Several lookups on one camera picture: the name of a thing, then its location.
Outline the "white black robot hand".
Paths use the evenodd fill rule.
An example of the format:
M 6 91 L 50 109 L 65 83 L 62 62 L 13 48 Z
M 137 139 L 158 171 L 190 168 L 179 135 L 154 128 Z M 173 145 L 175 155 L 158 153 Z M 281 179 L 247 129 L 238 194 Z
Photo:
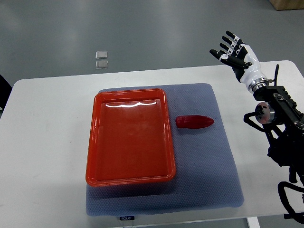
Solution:
M 261 71 L 261 65 L 252 48 L 240 37 L 227 31 L 222 37 L 220 51 L 211 49 L 210 54 L 221 63 L 232 68 L 238 82 L 246 85 L 249 92 L 269 85 L 267 77 Z

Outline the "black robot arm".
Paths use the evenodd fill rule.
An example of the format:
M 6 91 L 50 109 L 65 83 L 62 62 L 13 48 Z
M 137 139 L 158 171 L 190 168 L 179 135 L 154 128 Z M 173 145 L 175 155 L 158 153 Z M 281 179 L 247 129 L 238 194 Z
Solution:
M 296 102 L 283 86 L 264 86 L 253 96 L 259 104 L 254 112 L 245 114 L 244 122 L 266 134 L 268 157 L 280 167 L 289 168 L 289 181 L 278 184 L 278 194 L 288 212 L 284 217 L 302 224 L 304 214 L 295 212 L 285 189 L 304 191 L 303 187 L 296 186 L 298 181 L 304 181 L 304 114 L 297 110 Z

